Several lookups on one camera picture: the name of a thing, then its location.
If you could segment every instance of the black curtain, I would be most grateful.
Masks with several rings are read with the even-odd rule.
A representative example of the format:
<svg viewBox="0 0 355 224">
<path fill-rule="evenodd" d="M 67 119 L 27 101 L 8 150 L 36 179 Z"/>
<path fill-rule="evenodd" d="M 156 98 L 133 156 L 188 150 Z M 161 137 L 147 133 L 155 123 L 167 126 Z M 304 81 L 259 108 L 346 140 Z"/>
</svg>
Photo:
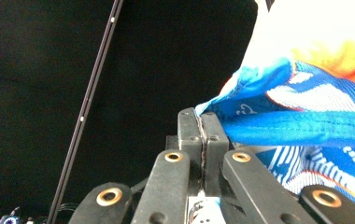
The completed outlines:
<svg viewBox="0 0 355 224">
<path fill-rule="evenodd" d="M 0 1 L 0 217 L 46 216 L 112 1 Z M 178 111 L 240 65 L 252 1 L 125 0 L 64 203 L 149 175 Z"/>
</svg>

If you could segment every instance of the orange fabric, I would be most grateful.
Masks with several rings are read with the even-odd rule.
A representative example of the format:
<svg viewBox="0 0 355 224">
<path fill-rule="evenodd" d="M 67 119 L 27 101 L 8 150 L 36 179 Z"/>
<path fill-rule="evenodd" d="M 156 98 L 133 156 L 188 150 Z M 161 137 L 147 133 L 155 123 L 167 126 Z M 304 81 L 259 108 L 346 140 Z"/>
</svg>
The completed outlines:
<svg viewBox="0 0 355 224">
<path fill-rule="evenodd" d="M 257 29 L 242 66 L 288 57 L 355 82 L 355 0 L 276 0 Z"/>
<path fill-rule="evenodd" d="M 313 41 L 310 46 L 291 50 L 293 58 L 315 65 L 335 77 L 355 82 L 355 41 L 343 43 Z"/>
</svg>

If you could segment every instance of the bolt hole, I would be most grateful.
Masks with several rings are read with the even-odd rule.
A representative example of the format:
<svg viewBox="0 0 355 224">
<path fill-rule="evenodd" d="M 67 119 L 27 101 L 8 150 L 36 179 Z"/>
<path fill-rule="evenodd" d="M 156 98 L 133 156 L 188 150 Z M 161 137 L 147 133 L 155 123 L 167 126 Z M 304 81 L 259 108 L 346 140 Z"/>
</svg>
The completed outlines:
<svg viewBox="0 0 355 224">
<path fill-rule="evenodd" d="M 318 203 L 328 207 L 337 208 L 342 204 L 340 198 L 337 195 L 327 190 L 316 189 L 312 191 L 312 197 L 314 197 L 315 201 Z"/>
<path fill-rule="evenodd" d="M 104 199 L 105 201 L 111 201 L 111 200 L 113 200 L 113 199 L 115 199 L 115 198 L 116 198 L 116 194 L 113 193 L 113 192 L 106 193 L 106 194 L 103 196 L 103 199 Z"/>
<path fill-rule="evenodd" d="M 280 216 L 280 219 L 285 224 L 300 224 L 301 223 L 300 218 L 297 217 L 295 214 L 284 213 Z"/>
<path fill-rule="evenodd" d="M 110 206 L 117 203 L 121 197 L 122 191 L 120 189 L 105 189 L 98 194 L 96 202 L 101 206 Z"/>
<path fill-rule="evenodd" d="M 239 162 L 248 162 L 250 161 L 250 155 L 243 152 L 236 152 L 233 154 L 233 159 Z"/>
<path fill-rule="evenodd" d="M 216 142 L 216 141 L 219 140 L 219 138 L 216 135 L 212 135 L 212 136 L 209 137 L 209 140 L 213 141 L 213 142 Z"/>
<path fill-rule="evenodd" d="M 332 198 L 332 196 L 327 195 L 325 193 L 321 193 L 319 196 L 321 197 L 321 199 L 323 199 L 324 201 L 326 201 L 328 203 L 334 203 L 334 201 L 335 201 L 335 199 Z"/>
<path fill-rule="evenodd" d="M 163 213 L 153 213 L 149 218 L 150 224 L 164 224 L 166 218 Z"/>
<path fill-rule="evenodd" d="M 181 161 L 182 158 L 183 158 L 183 155 L 181 155 L 178 152 L 170 152 L 165 155 L 165 159 L 169 162 Z"/>
<path fill-rule="evenodd" d="M 171 155 L 168 156 L 168 158 L 171 159 L 171 160 L 177 160 L 178 159 L 178 155 L 171 154 Z"/>
</svg>

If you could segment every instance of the black metal bracket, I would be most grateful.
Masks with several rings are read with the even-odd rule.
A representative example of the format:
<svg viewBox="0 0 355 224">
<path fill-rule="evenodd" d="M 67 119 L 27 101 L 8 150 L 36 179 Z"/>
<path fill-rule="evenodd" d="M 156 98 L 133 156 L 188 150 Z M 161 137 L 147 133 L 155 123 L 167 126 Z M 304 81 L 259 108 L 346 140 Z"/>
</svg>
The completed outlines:
<svg viewBox="0 0 355 224">
<path fill-rule="evenodd" d="M 248 147 L 230 148 L 215 114 L 205 113 L 199 119 L 188 108 L 178 113 L 177 120 L 177 136 L 167 136 L 166 150 L 158 155 L 147 181 L 132 189 L 116 184 L 94 189 L 70 223 L 129 223 L 129 219 L 131 223 L 195 223 L 202 206 L 189 207 L 189 200 L 201 191 L 202 197 L 220 199 L 225 223 L 355 223 L 355 204 L 335 189 L 309 186 L 297 201 Z M 127 218 L 132 194 L 144 186 L 134 214 Z M 119 202 L 100 206 L 95 199 L 115 198 L 116 192 L 109 199 L 110 195 L 102 195 L 110 188 L 121 189 Z"/>
</svg>

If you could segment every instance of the metal rod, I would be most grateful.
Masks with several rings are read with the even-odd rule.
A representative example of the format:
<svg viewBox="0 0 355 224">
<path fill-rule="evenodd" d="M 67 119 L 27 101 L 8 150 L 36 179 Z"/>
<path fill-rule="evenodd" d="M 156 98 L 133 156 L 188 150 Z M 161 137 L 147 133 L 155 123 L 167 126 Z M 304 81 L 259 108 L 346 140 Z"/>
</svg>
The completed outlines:
<svg viewBox="0 0 355 224">
<path fill-rule="evenodd" d="M 96 86 L 102 72 L 102 67 L 104 65 L 105 58 L 107 56 L 107 50 L 110 45 L 110 40 L 111 37 L 113 36 L 114 29 L 117 24 L 117 18 L 120 15 L 122 2 L 123 0 L 115 0 L 113 4 L 113 8 L 111 9 L 111 13 L 106 25 L 106 30 L 102 39 L 102 43 L 98 51 L 95 64 L 93 66 L 90 82 L 88 84 L 87 91 L 85 93 L 85 97 L 82 102 L 82 106 L 78 115 L 76 128 L 73 132 L 69 150 L 67 151 L 66 159 L 64 161 L 64 168 L 62 170 L 61 177 L 59 179 L 58 188 L 56 189 L 54 200 L 50 208 L 47 224 L 55 223 L 56 218 L 58 216 L 58 210 L 61 205 L 62 198 L 64 197 L 64 190 L 66 188 L 67 181 L 70 176 L 70 171 L 72 169 L 73 162 L 76 157 L 78 145 L 82 136 L 82 132 L 84 130 L 85 121 L 90 112 L 92 98 L 95 94 Z"/>
</svg>

